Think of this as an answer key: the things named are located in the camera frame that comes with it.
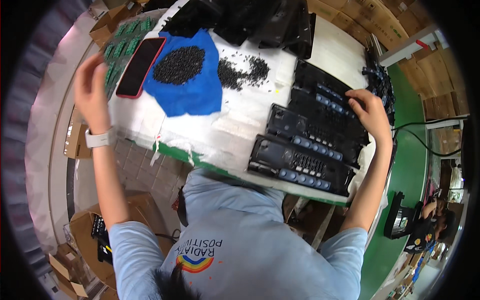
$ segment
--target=person in black shirt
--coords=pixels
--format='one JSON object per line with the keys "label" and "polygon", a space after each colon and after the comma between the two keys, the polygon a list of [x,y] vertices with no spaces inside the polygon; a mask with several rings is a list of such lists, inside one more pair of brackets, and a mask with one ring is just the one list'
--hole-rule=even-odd
{"label": "person in black shirt", "polygon": [[436,241],[442,241],[454,232],[455,219],[455,213],[448,210],[446,201],[434,198],[423,207],[404,251],[415,254],[430,250]]}

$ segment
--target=hand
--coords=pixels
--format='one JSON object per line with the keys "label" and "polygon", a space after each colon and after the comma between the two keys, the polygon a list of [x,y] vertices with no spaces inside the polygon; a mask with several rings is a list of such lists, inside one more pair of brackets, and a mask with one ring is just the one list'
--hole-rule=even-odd
{"label": "hand", "polygon": [[75,105],[93,135],[106,133],[111,127],[105,94],[106,73],[107,66],[100,52],[83,62],[75,73]]}
{"label": "hand", "polygon": [[[375,138],[377,144],[392,145],[390,123],[382,100],[367,90],[350,90],[345,93],[350,97],[348,104],[359,117],[363,127]],[[357,98],[365,103],[365,110],[358,103]]]}

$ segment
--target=white smartwatch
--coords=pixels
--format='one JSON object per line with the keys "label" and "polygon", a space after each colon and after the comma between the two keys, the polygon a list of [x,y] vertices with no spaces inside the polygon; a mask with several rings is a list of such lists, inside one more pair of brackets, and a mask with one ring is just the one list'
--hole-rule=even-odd
{"label": "white smartwatch", "polygon": [[88,148],[112,145],[116,139],[117,135],[113,127],[111,127],[106,133],[97,135],[92,135],[90,133],[90,128],[85,131],[85,141]]}

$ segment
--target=worker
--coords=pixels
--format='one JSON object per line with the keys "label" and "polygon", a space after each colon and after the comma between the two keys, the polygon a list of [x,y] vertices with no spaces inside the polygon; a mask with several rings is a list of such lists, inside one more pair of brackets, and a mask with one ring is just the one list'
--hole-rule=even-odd
{"label": "worker", "polygon": [[432,201],[422,208],[405,245],[405,252],[416,254],[428,251],[436,242],[445,240],[455,232],[455,213],[447,205],[447,201],[432,197]]}
{"label": "worker", "polygon": [[[93,136],[111,127],[106,71],[97,54],[78,68],[74,81],[75,105]],[[375,138],[376,148],[339,233],[322,245],[321,253],[283,222],[282,192],[194,169],[183,188],[188,226],[164,257],[151,229],[131,221],[112,147],[94,147],[98,202],[119,298],[357,299],[367,232],[384,190],[392,135],[380,98],[367,90],[345,95]]]}

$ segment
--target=white foam sheet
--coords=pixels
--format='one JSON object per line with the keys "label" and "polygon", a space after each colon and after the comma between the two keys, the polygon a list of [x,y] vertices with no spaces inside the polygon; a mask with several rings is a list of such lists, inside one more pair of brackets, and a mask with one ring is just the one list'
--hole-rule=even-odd
{"label": "white foam sheet", "polygon": [[[165,19],[173,16],[179,10],[178,6],[186,2],[179,0],[172,5],[145,38],[157,37]],[[249,68],[248,63],[243,62],[245,55],[264,59],[271,70],[263,84],[259,87],[244,84],[240,92],[224,88],[221,111],[208,116],[183,115],[167,118],[155,98],[145,91],[138,99],[119,98],[114,93],[109,101],[112,124],[141,146],[151,148],[159,136],[160,142],[188,153],[199,153],[201,161],[246,181],[309,198],[342,203],[349,201],[363,180],[373,156],[374,145],[362,151],[366,153],[365,160],[359,160],[362,168],[349,187],[352,193],[348,199],[246,172],[253,142],[257,134],[265,131],[272,103],[284,107],[288,104],[296,57],[279,49],[258,49],[249,41],[245,41],[241,47],[234,47],[212,31],[210,35],[220,58],[227,57],[229,61],[236,62],[235,68],[238,70],[246,71]],[[352,88],[364,88],[366,79],[361,75],[361,68],[365,64],[363,49],[363,46],[347,33],[317,17],[310,63]]]}

